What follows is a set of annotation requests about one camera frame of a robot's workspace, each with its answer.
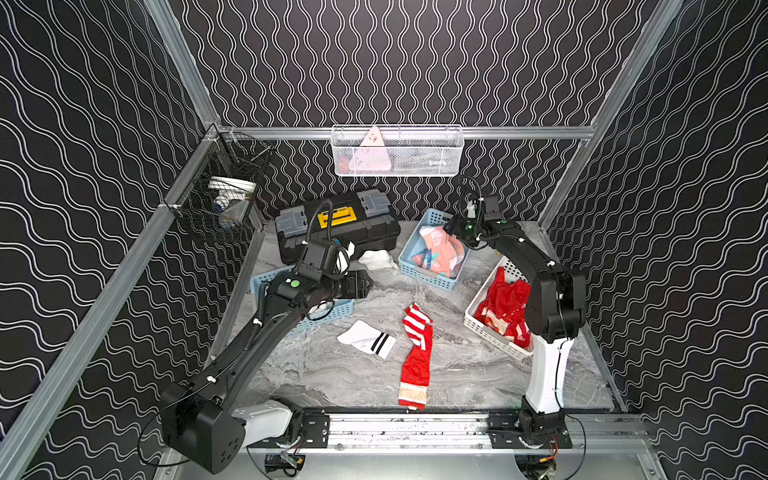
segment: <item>black wire basket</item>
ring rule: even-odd
[[[254,199],[275,146],[261,142],[254,151],[208,153],[187,187],[184,202],[172,208],[180,231],[194,240],[229,243],[250,241],[256,229],[263,227]]]

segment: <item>blue plastic basket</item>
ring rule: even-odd
[[[430,272],[429,270],[423,269],[413,263],[413,257],[418,252],[424,250],[427,247],[424,239],[421,235],[419,235],[419,229],[425,225],[430,227],[439,227],[440,225],[445,225],[448,223],[448,220],[451,220],[451,217],[453,217],[453,215],[447,214],[446,212],[441,212],[440,210],[435,210],[434,208],[428,208],[427,211],[424,212],[424,217],[422,217],[422,219],[419,221],[419,225],[417,225],[416,229],[413,230],[413,233],[411,233],[411,237],[408,239],[408,243],[406,243],[406,245],[402,248],[402,252],[398,258],[400,263],[400,271],[403,275],[412,276],[417,280],[427,282],[430,285],[434,285],[443,290],[453,290],[453,286],[456,284],[458,278],[462,275],[464,264],[467,262],[467,256],[469,255],[469,249],[465,249],[464,261],[458,269],[458,275],[456,275],[456,278],[453,279],[448,278],[447,276],[438,275],[434,272]]]
[[[278,270],[272,270],[271,272],[262,273],[261,275],[256,275],[250,279],[250,293],[251,297],[253,298],[254,308],[258,304],[258,299],[256,296],[259,294],[259,285],[261,285],[262,282],[269,282],[270,280],[274,279],[278,273],[291,270],[292,268],[292,266],[286,266],[285,268],[280,268]],[[336,305],[331,309],[330,313],[328,313],[328,310],[313,313],[309,316],[309,319],[305,318],[301,320],[299,324],[296,325],[293,330],[291,330],[291,332],[300,332],[301,330],[306,330],[308,328],[312,328],[313,326],[332,322],[333,320],[340,319],[343,316],[350,316],[352,315],[354,309],[355,300],[337,300]],[[328,316],[322,320],[311,320],[312,318],[323,316],[326,313],[328,313]]]

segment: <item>wavy line pattern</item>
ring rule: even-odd
[[[171,0],[225,124],[584,125],[656,0]]]
[[[230,142],[236,154],[258,153],[258,143],[242,135],[236,139]],[[535,220],[577,145],[576,140],[467,141],[459,173],[477,178],[484,191],[499,194],[510,218]],[[257,203],[269,218],[294,204],[376,187],[387,193],[401,220],[418,220],[427,208],[459,208],[457,177],[338,177],[328,142],[279,142],[263,182]]]
[[[690,0],[562,207],[669,478],[768,478],[768,2]]]
[[[142,478],[136,437],[163,389],[205,363],[248,243],[197,244],[172,226],[59,413],[25,479]],[[145,434],[160,458],[160,429]]]
[[[0,17],[2,440],[203,131],[143,2]]]

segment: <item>gray marble surface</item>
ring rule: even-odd
[[[391,252],[395,261],[416,224],[400,223],[398,249]],[[394,269],[369,272],[376,284],[368,298],[356,301],[354,314],[286,336],[260,371],[254,373],[238,405],[251,405],[271,397],[287,399],[300,406],[397,406],[402,364],[413,345],[402,328],[403,309],[415,301],[434,320],[427,407],[518,407],[531,377],[530,359],[517,362],[462,324],[465,308],[499,259],[491,249],[472,252],[451,292],[417,282]],[[267,227],[253,274],[282,266],[272,223]],[[363,268],[357,262],[352,263],[353,270]],[[248,294],[243,299],[233,337],[252,313],[252,299]],[[336,339],[358,319],[397,337],[386,359],[366,355]],[[564,402],[565,406],[576,408],[613,405],[611,391],[582,336],[574,342],[568,358]]]

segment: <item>toolbox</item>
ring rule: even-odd
[[[400,225],[395,219],[392,205],[386,194],[373,189],[331,197],[333,218],[331,234],[340,244],[355,244],[351,260],[360,258],[367,250],[394,250]],[[280,259],[293,265],[301,254],[309,220],[323,199],[313,200],[280,211],[275,219]],[[312,238],[324,238],[328,227],[328,212],[318,215]]]

